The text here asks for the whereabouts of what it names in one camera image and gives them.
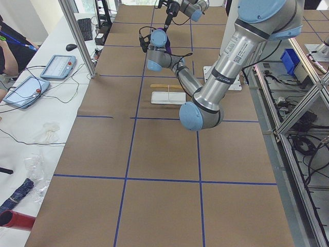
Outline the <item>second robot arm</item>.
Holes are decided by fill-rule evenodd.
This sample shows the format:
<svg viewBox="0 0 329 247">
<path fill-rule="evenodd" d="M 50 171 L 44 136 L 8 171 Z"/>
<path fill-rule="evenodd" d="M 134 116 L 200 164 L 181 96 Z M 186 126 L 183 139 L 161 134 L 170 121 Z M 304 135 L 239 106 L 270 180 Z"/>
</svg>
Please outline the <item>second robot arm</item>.
<svg viewBox="0 0 329 247">
<path fill-rule="evenodd" d="M 209 1 L 158 1 L 157 8 L 160 9 L 162 6 L 166 6 L 167 8 L 167 18 L 163 28 L 164 32 L 166 32 L 171 24 L 171 21 L 178 15 L 179 12 L 185 14 L 192 21 L 197 22 L 201 15 L 209 8 Z"/>
</svg>

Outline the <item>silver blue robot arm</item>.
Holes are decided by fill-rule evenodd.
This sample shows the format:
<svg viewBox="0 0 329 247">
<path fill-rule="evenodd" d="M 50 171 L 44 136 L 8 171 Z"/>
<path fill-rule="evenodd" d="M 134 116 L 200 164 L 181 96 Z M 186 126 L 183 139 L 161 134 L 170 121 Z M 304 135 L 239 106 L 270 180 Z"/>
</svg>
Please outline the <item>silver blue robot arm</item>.
<svg viewBox="0 0 329 247">
<path fill-rule="evenodd" d="M 304 1 L 239 1 L 235 32 L 214 63 L 207 81 L 201 84 L 182 57 L 169 53 L 166 30 L 179 12 L 198 21 L 208 7 L 208 1 L 170 1 L 164 28 L 152 31 L 149 46 L 144 50 L 147 68 L 170 69 L 192 98 L 179 110 L 181 124 L 190 131 L 213 128 L 221 123 L 224 113 L 220 101 L 261 42 L 300 34 Z"/>
</svg>

